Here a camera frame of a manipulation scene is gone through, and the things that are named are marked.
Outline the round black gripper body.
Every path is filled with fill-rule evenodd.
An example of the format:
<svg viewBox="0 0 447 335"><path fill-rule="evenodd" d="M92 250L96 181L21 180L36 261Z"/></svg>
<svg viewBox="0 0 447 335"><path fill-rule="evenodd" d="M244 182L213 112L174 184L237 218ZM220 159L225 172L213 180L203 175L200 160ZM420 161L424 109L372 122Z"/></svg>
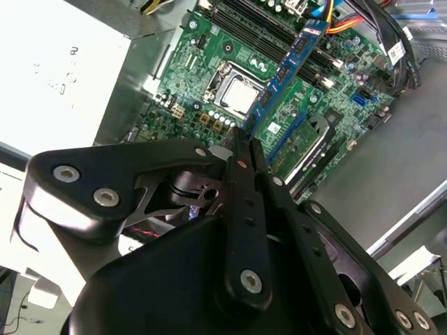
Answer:
<svg viewBox="0 0 447 335"><path fill-rule="evenodd" d="M307 216L267 219L270 298L247 306L251 293L224 268L229 236L205 218L169 232L97 271L67 323L69 334L331 334L330 305L298 253L294 233L316 238Z"/></svg>

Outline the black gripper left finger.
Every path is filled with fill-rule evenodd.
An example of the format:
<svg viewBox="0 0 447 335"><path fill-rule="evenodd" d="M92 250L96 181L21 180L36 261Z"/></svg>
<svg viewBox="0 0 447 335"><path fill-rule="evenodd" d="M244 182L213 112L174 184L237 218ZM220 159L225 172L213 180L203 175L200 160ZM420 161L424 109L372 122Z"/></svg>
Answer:
<svg viewBox="0 0 447 335"><path fill-rule="evenodd" d="M48 151L28 165L26 209L95 249L126 231L148 228L156 241L201 219L221 221L226 273L240 275L251 293L245 304L259 308L270 298L261 281L269 269L251 141L234 128L221 156L195 140Z"/></svg>

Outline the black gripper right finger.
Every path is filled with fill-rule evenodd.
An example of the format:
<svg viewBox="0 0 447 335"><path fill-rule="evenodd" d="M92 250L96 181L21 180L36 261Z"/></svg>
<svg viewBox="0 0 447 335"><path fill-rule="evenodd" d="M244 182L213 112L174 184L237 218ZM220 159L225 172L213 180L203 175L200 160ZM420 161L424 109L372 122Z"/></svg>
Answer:
<svg viewBox="0 0 447 335"><path fill-rule="evenodd" d="M250 142L266 206L267 233L280 238L286 287L310 334L436 334L437 327L353 237L315 201L297 205Z"/></svg>

